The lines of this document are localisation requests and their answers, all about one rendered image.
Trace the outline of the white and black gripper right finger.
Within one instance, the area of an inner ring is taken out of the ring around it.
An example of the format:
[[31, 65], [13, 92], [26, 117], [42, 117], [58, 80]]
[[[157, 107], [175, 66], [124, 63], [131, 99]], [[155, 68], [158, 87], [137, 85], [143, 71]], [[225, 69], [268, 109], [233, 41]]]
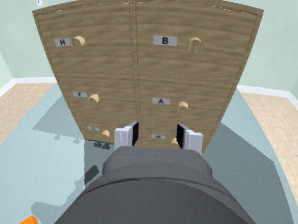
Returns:
[[202, 139], [201, 133], [195, 133], [184, 125], [177, 125], [176, 141], [181, 149], [195, 150], [201, 155]]

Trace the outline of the orange rectangular block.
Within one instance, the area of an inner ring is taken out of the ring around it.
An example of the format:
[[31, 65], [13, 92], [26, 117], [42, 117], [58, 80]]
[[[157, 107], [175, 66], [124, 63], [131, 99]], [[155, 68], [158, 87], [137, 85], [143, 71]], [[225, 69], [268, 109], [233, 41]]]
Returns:
[[19, 224], [38, 224], [37, 218], [30, 216]]

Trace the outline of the light wooden chest of drawers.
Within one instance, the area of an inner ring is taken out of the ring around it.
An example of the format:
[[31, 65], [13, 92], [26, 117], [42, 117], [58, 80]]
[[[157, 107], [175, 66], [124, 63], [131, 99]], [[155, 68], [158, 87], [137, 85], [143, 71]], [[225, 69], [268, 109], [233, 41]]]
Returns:
[[[110, 2], [107, 2], [110, 1]], [[181, 2], [185, 1], [185, 2]], [[100, 2], [100, 3], [98, 3]], [[52, 60], [50, 58], [47, 46], [45, 44], [43, 34], [38, 22], [37, 16], [47, 14], [47, 13], [52, 13], [56, 11], [61, 11], [61, 10], [66, 10], [66, 9], [71, 9], [71, 8], [76, 8], [76, 7], [82, 7], [82, 6], [89, 6], [89, 5], [97, 5], [97, 4], [107, 4], [107, 3], [120, 3], [120, 2], [130, 2], [130, 19], [131, 19], [131, 37], [132, 37], [132, 54], [133, 54], [133, 70], [122, 70], [122, 69], [55, 69], [52, 63]], [[137, 2], [174, 2], [174, 3], [188, 3], [188, 4], [197, 4], [197, 5], [206, 5], [206, 6], [213, 6], [213, 7], [219, 7], [219, 8], [224, 8], [224, 9], [230, 9], [230, 10], [235, 10], [238, 12], [242, 13], [247, 13], [251, 14], [256, 17], [255, 24], [250, 36], [250, 40], [247, 46], [247, 49], [245, 51], [242, 63], [240, 65], [239, 71], [237, 73], [237, 76], [235, 80], [233, 79], [226, 79], [226, 78], [218, 78], [218, 77], [210, 77], [210, 76], [201, 76], [201, 75], [192, 75], [192, 74], [182, 74], [182, 73], [170, 73], [170, 72], [157, 72], [157, 71], [141, 71], [139, 70], [139, 63], [138, 63], [138, 39], [137, 39], [137, 10], [136, 10], [136, 3]], [[196, 2], [196, 3], [193, 3]], [[92, 4], [90, 4], [92, 3]], [[205, 3], [205, 4], [202, 4]], [[83, 5], [85, 4], [85, 5]], [[212, 5], [210, 5], [212, 4]], [[78, 6], [77, 6], [78, 5]], [[219, 5], [219, 6], [217, 6]], [[72, 6], [72, 7], [71, 7]], [[223, 7], [225, 6], [225, 7]], [[67, 8], [66, 8], [67, 7]], [[230, 8], [229, 8], [230, 7]], [[61, 9], [62, 8], [62, 9]], [[236, 9], [234, 9], [236, 8]], [[239, 10], [240, 9], [240, 10]], [[245, 10], [245, 11], [244, 11]], [[249, 12], [248, 12], [249, 11]], [[246, 66], [246, 63], [248, 61], [249, 55], [251, 53], [261, 20], [263, 16], [264, 10], [239, 4], [239, 3], [234, 3], [234, 2], [229, 2], [229, 1], [223, 1], [223, 0], [169, 0], [169, 1], [161, 1], [161, 0], [77, 0], [77, 1], [71, 1], [71, 2], [66, 2], [66, 3], [61, 3], [57, 5], [52, 5], [48, 7], [44, 7], [41, 9], [33, 10], [32, 14], [35, 20], [35, 24], [43, 45], [43, 48], [45, 50], [47, 59], [49, 61], [49, 64], [51, 66], [51, 69], [53, 71], [53, 74], [55, 76], [55, 79], [58, 83], [58, 86], [61, 90], [61, 93], [67, 103], [67, 106], [79, 128], [81, 131], [84, 139], [89, 139], [89, 140], [95, 140], [95, 141], [101, 141], [101, 142], [107, 142], [107, 143], [114, 143], [115, 142], [109, 142], [109, 141], [103, 141], [103, 140], [96, 140], [96, 139], [90, 139], [86, 138], [84, 135], [74, 113], [84, 113], [84, 114], [93, 114], [93, 115], [101, 115], [101, 116], [110, 116], [110, 117], [119, 117], [119, 118], [128, 118], [128, 119], [137, 119], [137, 122], [139, 122], [139, 146], [134, 145], [135, 147], [145, 147], [142, 144], [142, 127], [141, 127], [141, 120], [147, 120], [147, 121], [156, 121], [156, 122], [166, 122], [166, 123], [176, 123], [176, 124], [187, 124], [187, 125], [197, 125], [197, 126], [208, 126], [208, 127], [213, 127], [213, 130], [202, 150], [202, 154], [204, 154], [206, 148], [208, 147], [213, 135], [215, 134], [227, 108], [228, 105], [233, 97], [233, 94], [237, 88], [237, 85], [240, 81], [240, 78], [242, 76], [242, 73], [244, 71], [244, 68]], [[61, 86], [61, 83], [59, 81], [59, 78], [56, 73], [58, 72], [109, 72], [109, 73], [131, 73], [134, 74], [134, 84], [135, 84], [135, 97], [136, 97], [136, 110], [137, 110], [137, 117], [129, 117], [129, 116], [120, 116], [120, 115], [110, 115], [110, 114], [101, 114], [101, 113], [92, 113], [92, 112], [83, 112], [83, 111], [75, 111], [72, 110], [67, 97], [64, 93], [64, 90]], [[220, 113], [220, 116], [216, 122], [215, 125], [210, 125], [210, 124], [199, 124], [199, 123], [188, 123], [188, 122], [178, 122], [178, 121], [168, 121], [168, 120], [158, 120], [158, 119], [148, 119], [148, 118], [141, 118], [141, 110], [140, 110], [140, 90], [139, 90], [139, 74], [147, 74], [147, 75], [161, 75], [161, 76], [173, 76], [173, 77], [184, 77], [184, 78], [194, 78], [194, 79], [203, 79], [203, 80], [212, 80], [212, 81], [220, 81], [220, 82], [228, 82], [232, 83], [232, 88], [231, 91], [228, 95], [228, 98], [225, 102], [225, 105]]]

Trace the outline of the wooden drawer front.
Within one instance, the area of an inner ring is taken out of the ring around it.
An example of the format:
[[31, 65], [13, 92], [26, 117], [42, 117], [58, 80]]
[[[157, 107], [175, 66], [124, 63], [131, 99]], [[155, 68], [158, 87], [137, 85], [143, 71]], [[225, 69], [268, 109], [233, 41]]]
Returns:
[[257, 16], [174, 2], [136, 10], [139, 70], [235, 80]]
[[141, 118], [215, 125], [232, 83], [139, 74]]
[[108, 72], [56, 74], [72, 110], [137, 117], [134, 74]]
[[[202, 139], [202, 150], [203, 150], [213, 130], [213, 127], [187, 125], [187, 124], [183, 124], [183, 125], [191, 129], [193, 132], [201, 133], [203, 135], [203, 139]], [[181, 149], [176, 141], [176, 135], [177, 135], [176, 123], [141, 120], [141, 127], [142, 127], [143, 146], [153, 147], [153, 148], [164, 148], [164, 149]]]
[[124, 128], [132, 122], [137, 122], [137, 119], [101, 116], [76, 112], [74, 113], [74, 115], [86, 138], [109, 142], [114, 142], [115, 129]]
[[130, 2], [76, 7], [37, 18], [55, 69], [133, 70]]

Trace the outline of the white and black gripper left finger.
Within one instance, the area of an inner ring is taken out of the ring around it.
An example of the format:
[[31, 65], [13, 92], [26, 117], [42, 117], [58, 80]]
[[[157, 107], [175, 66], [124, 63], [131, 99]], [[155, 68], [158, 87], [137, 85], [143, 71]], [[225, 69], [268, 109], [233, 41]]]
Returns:
[[115, 149], [121, 146], [134, 146], [138, 139], [139, 122], [132, 122], [123, 129], [115, 130]]

